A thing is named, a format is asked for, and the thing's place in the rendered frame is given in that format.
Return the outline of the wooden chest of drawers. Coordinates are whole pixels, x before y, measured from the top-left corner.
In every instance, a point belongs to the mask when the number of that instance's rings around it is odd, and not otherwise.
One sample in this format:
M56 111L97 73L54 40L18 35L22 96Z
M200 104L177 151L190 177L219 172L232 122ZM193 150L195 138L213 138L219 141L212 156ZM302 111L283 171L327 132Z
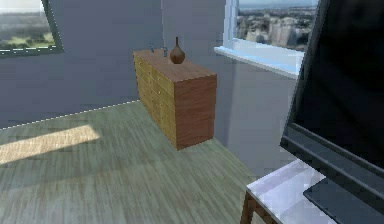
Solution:
M181 150L214 135L217 75L185 61L173 63L161 49L133 53L139 99Z

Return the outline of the brown round vase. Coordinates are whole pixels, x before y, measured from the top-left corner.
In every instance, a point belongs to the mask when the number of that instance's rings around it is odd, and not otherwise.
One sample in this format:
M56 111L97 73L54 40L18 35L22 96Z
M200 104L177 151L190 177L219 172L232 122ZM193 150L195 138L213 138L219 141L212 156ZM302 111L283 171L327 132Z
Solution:
M182 64L185 60L185 52L179 46L179 38L175 38L175 47L170 53L170 59L174 64Z

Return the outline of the white framed window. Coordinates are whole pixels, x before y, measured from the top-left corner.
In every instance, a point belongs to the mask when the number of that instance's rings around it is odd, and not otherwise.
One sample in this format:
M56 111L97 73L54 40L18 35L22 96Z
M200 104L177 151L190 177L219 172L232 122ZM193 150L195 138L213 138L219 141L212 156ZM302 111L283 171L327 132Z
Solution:
M297 78L320 0L226 0L223 45L214 51Z

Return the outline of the white-topped wooden table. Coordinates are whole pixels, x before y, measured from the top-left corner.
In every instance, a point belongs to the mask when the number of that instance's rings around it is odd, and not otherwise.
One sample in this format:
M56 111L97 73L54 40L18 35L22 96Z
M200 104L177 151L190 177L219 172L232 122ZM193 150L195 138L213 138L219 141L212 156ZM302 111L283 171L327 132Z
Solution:
M304 191L325 176L297 159L246 186L240 224L256 213L265 224L337 224Z

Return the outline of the black television set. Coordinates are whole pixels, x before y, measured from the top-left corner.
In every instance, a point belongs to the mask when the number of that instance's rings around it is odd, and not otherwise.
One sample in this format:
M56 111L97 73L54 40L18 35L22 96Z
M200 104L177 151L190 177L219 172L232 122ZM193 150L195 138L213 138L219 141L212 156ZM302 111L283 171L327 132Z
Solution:
M319 0L280 144L336 224L384 224L384 0Z

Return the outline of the dark framed window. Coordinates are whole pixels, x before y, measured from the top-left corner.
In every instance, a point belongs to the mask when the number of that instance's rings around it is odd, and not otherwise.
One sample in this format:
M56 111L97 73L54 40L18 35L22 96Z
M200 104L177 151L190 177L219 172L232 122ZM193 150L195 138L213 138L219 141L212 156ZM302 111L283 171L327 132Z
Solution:
M0 0L0 59L63 52L50 0Z

